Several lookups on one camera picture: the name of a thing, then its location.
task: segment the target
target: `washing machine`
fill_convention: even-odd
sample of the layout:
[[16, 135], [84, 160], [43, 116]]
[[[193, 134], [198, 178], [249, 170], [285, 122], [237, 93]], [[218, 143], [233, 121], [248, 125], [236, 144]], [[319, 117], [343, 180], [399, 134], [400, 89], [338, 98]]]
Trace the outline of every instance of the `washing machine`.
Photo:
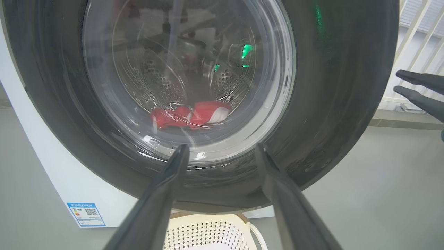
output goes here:
[[80, 227], [119, 226], [181, 144], [175, 210], [254, 210], [270, 205], [258, 142], [305, 189], [361, 136], [391, 72], [398, 5], [3, 0], [0, 80]]

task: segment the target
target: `blue label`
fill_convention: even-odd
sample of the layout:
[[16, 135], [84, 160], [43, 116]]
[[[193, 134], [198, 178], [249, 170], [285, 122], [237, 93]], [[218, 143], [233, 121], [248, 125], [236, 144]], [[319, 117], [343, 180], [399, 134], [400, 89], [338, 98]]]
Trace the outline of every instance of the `blue label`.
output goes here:
[[106, 226], [94, 203], [67, 203], [81, 227]]

